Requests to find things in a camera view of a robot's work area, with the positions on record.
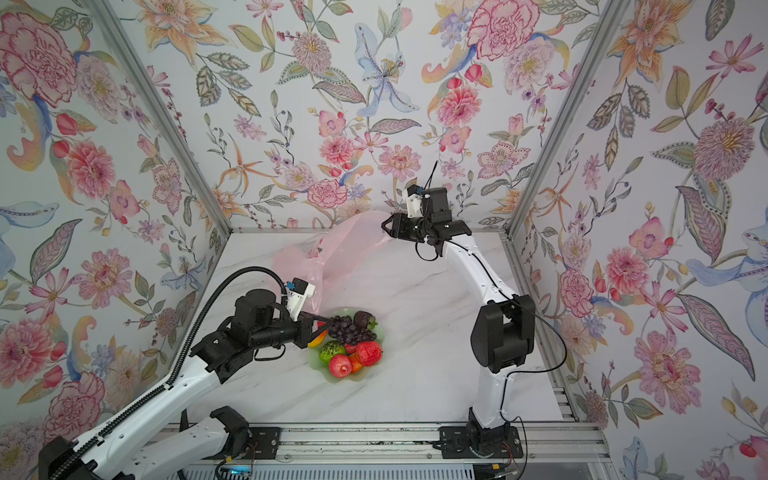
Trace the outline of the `small red apple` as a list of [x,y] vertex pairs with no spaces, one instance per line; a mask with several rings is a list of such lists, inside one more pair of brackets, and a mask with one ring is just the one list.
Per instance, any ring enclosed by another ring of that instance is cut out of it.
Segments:
[[353,363],[347,355],[338,354],[329,361],[329,371],[335,378],[345,378],[353,373]]

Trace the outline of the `pink plastic bag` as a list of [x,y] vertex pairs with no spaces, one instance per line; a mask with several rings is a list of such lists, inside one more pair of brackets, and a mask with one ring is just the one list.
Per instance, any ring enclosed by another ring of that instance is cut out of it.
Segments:
[[283,280],[299,278],[314,285],[304,309],[319,313],[332,291],[391,240],[381,227],[389,217],[382,211],[357,214],[323,234],[311,248],[286,246],[274,256],[272,268]]

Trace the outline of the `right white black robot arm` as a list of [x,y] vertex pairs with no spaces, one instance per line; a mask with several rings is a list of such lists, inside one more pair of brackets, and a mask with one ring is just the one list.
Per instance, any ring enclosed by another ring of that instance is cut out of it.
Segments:
[[382,223],[390,237],[434,248],[460,274],[479,310],[470,334],[472,354],[481,367],[478,394],[469,409],[463,440],[442,440],[457,453],[489,458],[508,452],[514,432],[504,413],[511,376],[521,370],[535,346],[536,315],[528,297],[511,290],[485,259],[468,225],[452,215],[447,190],[412,185],[406,211]]

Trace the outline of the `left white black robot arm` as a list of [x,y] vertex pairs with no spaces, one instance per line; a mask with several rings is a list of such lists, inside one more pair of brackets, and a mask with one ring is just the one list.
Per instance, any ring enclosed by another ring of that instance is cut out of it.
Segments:
[[153,439],[192,403],[254,362],[259,350],[314,339],[313,316],[304,304],[313,284],[293,280],[276,299],[256,289],[238,299],[236,313],[191,347],[182,365],[110,420],[68,441],[58,437],[38,457],[42,479],[164,479],[206,458],[231,460],[257,447],[249,422],[234,408],[212,411],[203,421],[159,442]]

